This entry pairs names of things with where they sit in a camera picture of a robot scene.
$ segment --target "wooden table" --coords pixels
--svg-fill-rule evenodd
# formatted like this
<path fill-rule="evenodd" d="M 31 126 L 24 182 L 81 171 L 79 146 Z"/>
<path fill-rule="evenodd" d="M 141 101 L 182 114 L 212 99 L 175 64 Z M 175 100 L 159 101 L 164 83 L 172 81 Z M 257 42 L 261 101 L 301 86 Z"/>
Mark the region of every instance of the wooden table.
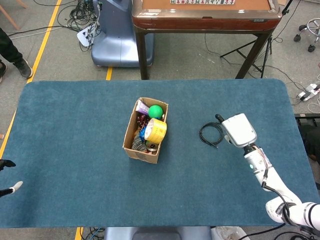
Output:
<path fill-rule="evenodd" d="M 253 34 L 257 39 L 235 77 L 243 79 L 281 18 L 277 0 L 235 0 L 233 5 L 133 0 L 141 79 L 149 78 L 145 43 L 148 33 Z"/>

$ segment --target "sneaker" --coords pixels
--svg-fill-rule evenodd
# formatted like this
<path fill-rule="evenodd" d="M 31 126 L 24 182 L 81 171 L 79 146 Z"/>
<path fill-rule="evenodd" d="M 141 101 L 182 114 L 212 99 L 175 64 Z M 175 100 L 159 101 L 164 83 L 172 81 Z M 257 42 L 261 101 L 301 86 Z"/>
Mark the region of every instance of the sneaker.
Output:
<path fill-rule="evenodd" d="M 0 61 L 0 83 L 2 82 L 2 77 L 5 74 L 6 70 L 7 66 L 2 61 Z"/>
<path fill-rule="evenodd" d="M 25 79 L 30 78 L 34 74 L 32 68 L 29 66 L 29 63 L 24 58 L 22 58 L 21 61 L 15 62 L 13 65 L 16 66 L 21 76 Z"/>

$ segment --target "cardboard box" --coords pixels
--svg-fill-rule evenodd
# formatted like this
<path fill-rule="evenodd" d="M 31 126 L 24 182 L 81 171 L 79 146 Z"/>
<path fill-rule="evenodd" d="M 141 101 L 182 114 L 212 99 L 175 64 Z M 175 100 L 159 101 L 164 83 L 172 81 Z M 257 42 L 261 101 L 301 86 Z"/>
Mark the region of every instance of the cardboard box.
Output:
<path fill-rule="evenodd" d="M 138 100 L 141 100 L 148 107 L 150 107 L 152 105 L 159 105 L 165 114 L 163 121 L 164 122 L 167 121 L 168 106 L 169 106 L 167 103 L 153 99 L 153 98 L 149 98 L 149 97 L 140 97 Z M 149 154 L 146 152 L 131 149 L 132 143 L 133 143 L 134 137 L 135 137 L 134 133 L 138 129 L 138 124 L 137 124 L 138 112 L 136 111 L 138 100 L 135 102 L 134 108 L 132 110 L 130 121 L 129 121 L 128 127 L 127 127 L 125 135 L 124 135 L 124 141 L 123 141 L 122 147 L 124 148 L 124 150 L 128 154 L 129 158 L 139 159 L 141 161 L 145 161 L 145 162 L 148 162 L 151 164 L 157 164 L 162 143 L 159 144 L 159 148 L 155 154 Z"/>

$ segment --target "blue felt tabletop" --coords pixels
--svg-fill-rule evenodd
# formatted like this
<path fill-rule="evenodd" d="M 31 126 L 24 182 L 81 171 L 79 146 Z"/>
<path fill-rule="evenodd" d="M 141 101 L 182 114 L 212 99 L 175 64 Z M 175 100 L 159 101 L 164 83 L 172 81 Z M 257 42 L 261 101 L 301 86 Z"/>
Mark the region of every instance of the blue felt tabletop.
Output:
<path fill-rule="evenodd" d="M 169 104 L 158 164 L 122 148 L 139 97 Z M 0 173 L 0 227 L 276 225 L 243 150 L 199 129 L 245 113 L 286 185 L 319 202 L 285 85 L 276 79 L 43 81 L 21 94 Z M 206 132 L 216 139 L 214 130 Z"/>

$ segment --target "table leg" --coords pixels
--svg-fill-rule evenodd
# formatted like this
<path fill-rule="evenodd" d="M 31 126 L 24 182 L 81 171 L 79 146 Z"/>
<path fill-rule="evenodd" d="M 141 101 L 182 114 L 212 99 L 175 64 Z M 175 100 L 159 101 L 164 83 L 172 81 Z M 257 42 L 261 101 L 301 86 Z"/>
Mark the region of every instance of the table leg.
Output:
<path fill-rule="evenodd" d="M 254 64 L 258 54 L 261 52 L 261 49 L 264 47 L 266 42 L 268 41 L 271 33 L 267 34 L 259 34 L 258 38 L 256 39 L 254 45 L 252 46 L 248 56 L 246 57 L 242 67 L 240 68 L 238 74 L 236 75 L 236 79 L 243 79 L 246 74 L 248 73 L 252 64 Z"/>
<path fill-rule="evenodd" d="M 146 40 L 144 32 L 135 32 L 136 46 L 138 50 L 139 66 L 141 80 L 148 80 L 148 69 L 147 69 L 147 53 L 146 53 Z"/>

